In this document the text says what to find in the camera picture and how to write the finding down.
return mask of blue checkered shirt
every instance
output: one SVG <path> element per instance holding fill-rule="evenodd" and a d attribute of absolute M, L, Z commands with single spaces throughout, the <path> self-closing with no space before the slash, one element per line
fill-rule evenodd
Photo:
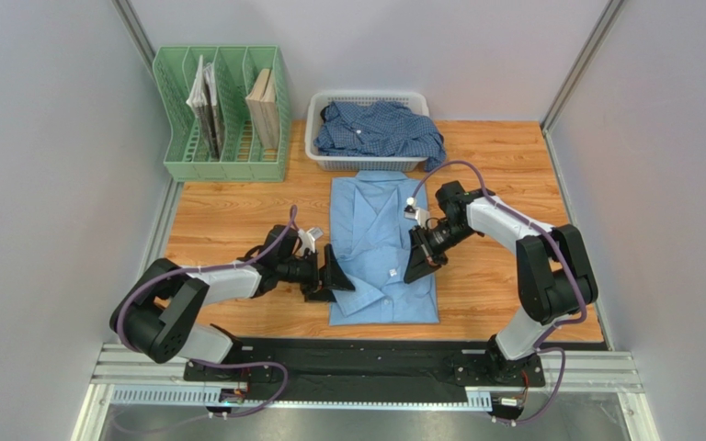
<path fill-rule="evenodd" d="M 443 137 L 432 119 L 416 115 L 400 103 L 378 101 L 363 107 L 334 101 L 324 117 L 315 139 L 320 154 L 426 157 L 426 171 L 446 160 Z"/>

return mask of wooden tabletop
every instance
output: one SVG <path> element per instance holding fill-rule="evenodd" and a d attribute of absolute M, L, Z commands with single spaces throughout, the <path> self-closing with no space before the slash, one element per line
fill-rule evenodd
<path fill-rule="evenodd" d="M 535 122 L 438 121 L 448 159 L 472 162 L 486 186 L 515 209 L 553 225 L 567 223 L 557 180 Z M 318 226 L 328 241 L 331 179 L 355 172 L 325 172 L 304 154 L 304 122 L 293 123 L 284 183 L 187 183 L 179 201 L 166 257 L 180 265 L 232 261 L 263 243 L 275 224 L 284 224 L 291 204 L 299 207 L 301 228 Z M 424 172 L 408 173 L 420 179 Z M 438 187 L 459 180 L 476 188 L 463 166 L 437 172 L 428 181 L 430 212 L 442 216 L 434 200 Z M 328 306 L 305 303 L 299 287 L 288 283 L 263 297 L 231 300 L 201 311 L 199 322 L 214 323 L 240 336 L 488 339 L 519 306 L 516 258 L 494 240 L 471 237 L 448 250 L 449 264 L 437 273 L 439 324 L 329 326 Z M 585 323 L 565 326 L 554 340 L 603 340 L 592 306 Z"/>

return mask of book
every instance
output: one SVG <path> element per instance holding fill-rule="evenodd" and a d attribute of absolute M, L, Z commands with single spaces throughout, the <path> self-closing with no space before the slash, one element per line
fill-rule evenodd
<path fill-rule="evenodd" d="M 277 111 L 277 76 L 269 75 L 266 90 L 261 99 L 261 110 L 266 119 L 266 130 L 270 148 L 277 150 L 279 147 L 279 112 Z"/>
<path fill-rule="evenodd" d="M 275 75 L 271 74 L 270 69 L 263 69 L 245 99 L 257 136 L 263 147 L 268 150 L 277 150 L 279 147 L 279 113 L 275 80 Z"/>
<path fill-rule="evenodd" d="M 219 161 L 222 154 L 222 147 L 225 144 L 225 124 L 222 121 L 222 113 L 217 98 L 217 79 L 214 77 L 214 63 L 207 64 L 203 68 L 203 78 L 206 82 L 207 94 L 209 95 L 211 118 L 214 123 L 214 140 L 217 150 L 211 157 Z"/>
<path fill-rule="evenodd" d="M 195 119 L 198 122 L 200 137 L 209 149 L 209 156 L 214 161 L 220 160 L 220 148 L 217 142 L 217 132 L 214 122 L 214 110 L 211 106 L 212 91 L 209 89 L 204 78 L 203 55 L 199 57 L 198 70 L 195 80 L 190 88 L 187 100 L 188 106 L 192 109 Z M 214 89 L 215 101 L 217 90 Z"/>

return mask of shirt collar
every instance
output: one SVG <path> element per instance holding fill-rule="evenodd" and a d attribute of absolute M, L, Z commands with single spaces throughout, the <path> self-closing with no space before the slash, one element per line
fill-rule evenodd
<path fill-rule="evenodd" d="M 402 172 L 386 172 L 382 170 L 362 170 L 356 174 L 359 181 L 399 181 L 407 179 Z"/>

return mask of white plastic basket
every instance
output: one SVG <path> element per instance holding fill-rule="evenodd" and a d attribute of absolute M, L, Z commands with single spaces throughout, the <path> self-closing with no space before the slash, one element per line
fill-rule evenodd
<path fill-rule="evenodd" d="M 318 136 L 323 120 L 320 112 L 332 101 L 350 101 L 362 106 L 368 106 L 375 101 L 397 101 L 410 108 L 417 115 L 429 116 L 427 99 L 414 92 L 388 92 L 388 91 L 353 91 L 332 90 L 315 94 L 310 100 L 310 110 L 307 114 L 307 130 L 304 134 L 304 150 L 310 159 L 326 171 L 337 170 L 394 170 L 409 172 L 416 168 L 418 163 L 425 161 L 426 157 L 383 157 L 374 156 L 323 156 L 318 153 L 314 141 Z"/>

